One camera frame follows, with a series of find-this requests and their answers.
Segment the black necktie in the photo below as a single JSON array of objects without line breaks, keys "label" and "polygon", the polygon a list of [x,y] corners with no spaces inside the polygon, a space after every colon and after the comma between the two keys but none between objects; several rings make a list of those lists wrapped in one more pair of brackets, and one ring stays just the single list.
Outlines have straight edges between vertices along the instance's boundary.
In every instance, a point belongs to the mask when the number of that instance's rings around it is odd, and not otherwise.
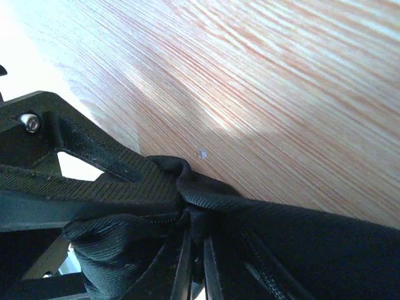
[{"label": "black necktie", "polygon": [[63,230],[91,299],[125,299],[176,233],[191,236],[191,297],[205,288],[204,241],[211,237],[224,299],[399,298],[397,229],[247,199],[183,159],[152,160],[175,180],[175,216],[112,214]]}]

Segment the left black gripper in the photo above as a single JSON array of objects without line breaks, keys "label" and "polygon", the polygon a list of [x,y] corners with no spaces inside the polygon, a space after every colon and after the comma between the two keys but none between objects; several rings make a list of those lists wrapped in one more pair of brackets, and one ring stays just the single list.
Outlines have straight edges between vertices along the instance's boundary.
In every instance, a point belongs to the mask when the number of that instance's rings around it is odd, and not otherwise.
[{"label": "left black gripper", "polygon": [[[60,175],[59,152],[105,178]],[[180,206],[170,175],[57,94],[38,91],[1,104],[1,299],[88,298],[70,242],[47,228],[114,213],[173,217]]]}]

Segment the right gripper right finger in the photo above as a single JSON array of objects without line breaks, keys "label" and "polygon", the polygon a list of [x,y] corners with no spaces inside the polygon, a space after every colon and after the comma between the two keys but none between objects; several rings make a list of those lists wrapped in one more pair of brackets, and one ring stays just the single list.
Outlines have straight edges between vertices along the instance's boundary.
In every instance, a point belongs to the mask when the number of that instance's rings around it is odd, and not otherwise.
[{"label": "right gripper right finger", "polygon": [[224,297],[219,280],[218,266],[216,264],[216,257],[211,237],[204,241],[203,261],[206,299],[223,300]]}]

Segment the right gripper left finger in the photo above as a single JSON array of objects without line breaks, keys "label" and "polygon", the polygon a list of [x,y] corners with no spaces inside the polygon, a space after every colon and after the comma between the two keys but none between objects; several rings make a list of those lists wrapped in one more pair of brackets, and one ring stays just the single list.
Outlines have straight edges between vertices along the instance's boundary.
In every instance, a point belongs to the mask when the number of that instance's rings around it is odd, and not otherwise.
[{"label": "right gripper left finger", "polygon": [[189,299],[191,297],[191,236],[178,232],[161,248],[125,299]]}]

